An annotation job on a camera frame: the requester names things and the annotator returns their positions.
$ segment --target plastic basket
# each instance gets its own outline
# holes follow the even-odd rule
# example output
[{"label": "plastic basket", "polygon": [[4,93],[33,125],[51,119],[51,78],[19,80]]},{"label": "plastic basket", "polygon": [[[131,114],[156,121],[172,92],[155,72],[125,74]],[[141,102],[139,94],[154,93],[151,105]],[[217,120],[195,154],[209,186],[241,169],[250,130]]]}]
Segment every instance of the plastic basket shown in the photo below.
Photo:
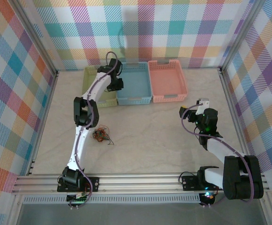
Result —
[{"label": "plastic basket", "polygon": [[[97,68],[99,66],[91,66],[86,67],[84,69],[84,81],[83,81],[83,92],[84,94],[92,82],[96,78]],[[97,107],[109,107],[109,106],[116,106],[117,105],[117,99],[116,99],[116,92],[103,92],[102,96],[100,97],[99,101],[97,102]]]},{"label": "plastic basket", "polygon": [[147,62],[122,63],[124,88],[117,91],[119,105],[149,104],[152,98]]},{"label": "plastic basket", "polygon": [[153,93],[153,102],[183,101],[188,94],[187,83],[178,60],[160,64],[156,60],[148,62]]}]

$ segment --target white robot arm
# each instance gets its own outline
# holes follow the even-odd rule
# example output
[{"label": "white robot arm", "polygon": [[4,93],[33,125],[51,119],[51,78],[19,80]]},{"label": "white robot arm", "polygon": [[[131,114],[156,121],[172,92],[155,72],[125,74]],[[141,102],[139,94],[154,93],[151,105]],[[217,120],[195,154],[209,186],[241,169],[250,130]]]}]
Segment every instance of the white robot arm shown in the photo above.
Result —
[{"label": "white robot arm", "polygon": [[89,195],[91,195],[94,189],[92,181],[83,172],[83,160],[86,152],[84,145],[88,136],[93,133],[98,124],[99,114],[96,103],[102,93],[106,89],[116,91],[123,88],[123,81],[118,78],[121,73],[120,68],[122,68],[122,64],[118,59],[111,59],[108,65],[100,66],[96,78],[87,92],[82,97],[74,99],[75,140],[67,166],[58,179],[58,192],[85,192],[85,190],[90,190]]},{"label": "white robot arm", "polygon": [[[209,99],[201,98],[196,105],[188,109],[181,107],[179,111],[184,129],[197,135],[199,143],[205,150],[213,153],[223,163],[223,168],[202,166],[197,172],[197,186],[208,189],[216,185],[223,189],[228,199],[252,201],[253,198],[261,198],[264,189],[258,159],[256,156],[246,156],[237,152],[224,141],[217,132],[218,112],[209,108],[209,105]],[[198,134],[184,126],[183,120],[186,118],[189,122],[195,123],[199,129]]]},{"label": "white robot arm", "polygon": [[[109,75],[106,76],[106,73],[104,72],[97,73],[95,80],[93,81],[92,85],[89,87],[87,92],[82,95],[82,98],[87,99],[89,96],[89,101],[93,100],[94,102],[98,102],[102,93],[104,92],[104,90],[107,89],[110,83],[111,83],[111,76]],[[75,161],[74,154],[75,154],[75,147],[76,147],[80,132],[81,132],[81,137],[79,139],[78,146],[77,146],[77,158],[78,158],[78,163],[81,165],[81,168],[84,169],[83,160],[85,158],[84,155],[86,151],[84,151],[83,148],[85,145],[85,141],[88,138],[88,135],[91,135],[93,131],[94,131],[94,128],[90,127],[87,129],[83,125],[78,125],[75,128],[74,146],[71,152],[69,162],[67,164],[69,169],[74,171],[79,169]]]}]

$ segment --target metal extrusion bar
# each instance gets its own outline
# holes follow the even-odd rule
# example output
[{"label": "metal extrusion bar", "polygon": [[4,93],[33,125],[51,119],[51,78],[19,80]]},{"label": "metal extrusion bar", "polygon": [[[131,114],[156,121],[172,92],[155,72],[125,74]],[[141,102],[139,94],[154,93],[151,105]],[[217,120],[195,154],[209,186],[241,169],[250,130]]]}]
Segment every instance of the metal extrusion bar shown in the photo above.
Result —
[{"label": "metal extrusion bar", "polygon": [[42,44],[40,37],[37,35],[33,25],[31,24],[29,18],[27,17],[24,9],[22,8],[21,4],[18,2],[18,0],[9,0],[9,3],[13,10],[15,11],[16,15],[18,16],[20,22],[22,23],[24,29],[26,30],[27,34],[31,38],[31,41],[39,51],[42,59],[46,63],[49,71],[51,74],[56,75],[57,69],[55,68],[49,54],[47,53],[44,45]]},{"label": "metal extrusion bar", "polygon": [[218,74],[219,74],[219,77],[220,77],[220,80],[221,80],[221,84],[222,84],[222,87],[223,87],[223,91],[224,91],[224,94],[225,94],[226,101],[228,103],[229,111],[231,113],[231,118],[232,118],[234,126],[235,126],[235,131],[237,133],[238,140],[240,142],[240,146],[241,146],[242,151],[243,151],[244,154],[250,155],[249,149],[248,149],[248,146],[247,146],[247,143],[246,143],[246,140],[245,140],[245,136],[244,136],[243,130],[241,128],[241,123],[239,121],[239,117],[238,117],[238,114],[237,114],[236,109],[235,109],[235,104],[232,101],[232,97],[231,97],[230,90],[228,88],[227,81],[226,81],[224,75],[222,74],[222,72],[221,72],[221,70],[219,68],[218,68]]},{"label": "metal extrusion bar", "polygon": [[268,224],[272,225],[272,193],[264,192],[263,198],[260,200],[264,216]]},{"label": "metal extrusion bar", "polygon": [[14,196],[13,204],[11,205],[11,209],[10,209],[9,213],[6,214],[6,218],[4,220],[4,225],[17,224],[23,200],[24,200],[24,195],[15,195]]},{"label": "metal extrusion bar", "polygon": [[41,121],[41,124],[40,124],[39,132],[38,132],[37,139],[36,139],[36,144],[35,144],[35,146],[34,146],[34,148],[32,150],[32,157],[30,157],[30,159],[29,159],[29,163],[28,163],[29,167],[28,167],[28,169],[26,171],[27,175],[30,174],[30,169],[32,168],[32,164],[35,162],[36,157],[37,157],[37,153],[38,153],[41,138],[42,138],[42,135],[43,135],[43,132],[44,132],[44,127],[45,127],[45,123],[46,123],[46,120],[47,120],[48,112],[49,112],[50,107],[51,107],[52,97],[53,97],[53,94],[54,94],[56,86],[57,86],[57,81],[58,81],[58,76],[56,76],[54,78],[52,86],[51,86],[50,96],[48,98],[47,105],[45,107],[45,112],[44,112],[44,115],[43,115],[43,118],[42,118],[42,121]]},{"label": "metal extrusion bar", "polygon": [[226,56],[226,59],[222,64],[222,71],[226,71],[228,66],[230,65],[231,61],[234,59],[235,54],[239,50],[243,40],[246,38],[251,26],[253,25],[253,22],[255,21],[259,11],[261,10],[261,8],[263,7],[265,2],[266,2],[266,0],[255,0],[254,1],[253,5],[251,7],[251,10],[250,10],[248,16],[246,17],[246,19],[242,25],[242,28],[241,28],[241,30],[235,40],[235,43],[230,48],[228,55]]},{"label": "metal extrusion bar", "polygon": [[[95,195],[113,194],[183,194],[205,193],[205,191],[183,191],[178,182],[179,173],[159,174],[89,174],[99,177],[98,192]],[[30,175],[19,176],[13,189],[14,195],[59,195],[57,179],[59,175]],[[262,175],[264,190],[268,184]]]}]

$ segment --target wire bundle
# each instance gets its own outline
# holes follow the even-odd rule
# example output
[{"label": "wire bundle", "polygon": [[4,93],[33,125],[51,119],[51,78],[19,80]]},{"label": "wire bundle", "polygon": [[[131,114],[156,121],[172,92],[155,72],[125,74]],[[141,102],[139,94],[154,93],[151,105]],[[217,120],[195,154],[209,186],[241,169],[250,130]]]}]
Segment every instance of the wire bundle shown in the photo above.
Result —
[{"label": "wire bundle", "polygon": [[109,144],[114,144],[114,142],[110,139],[109,133],[110,133],[110,130],[107,126],[99,125],[99,128],[93,131],[92,137],[96,139],[98,142],[107,140],[109,141]]}]

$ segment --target blue basket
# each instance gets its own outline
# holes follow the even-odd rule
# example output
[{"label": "blue basket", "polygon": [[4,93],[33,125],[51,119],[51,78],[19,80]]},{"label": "blue basket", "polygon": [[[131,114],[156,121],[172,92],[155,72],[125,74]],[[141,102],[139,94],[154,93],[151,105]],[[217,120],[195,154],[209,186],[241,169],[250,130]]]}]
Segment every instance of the blue basket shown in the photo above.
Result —
[{"label": "blue basket", "polygon": [[152,98],[147,62],[122,63],[124,88],[117,91],[119,105],[149,104]]}]

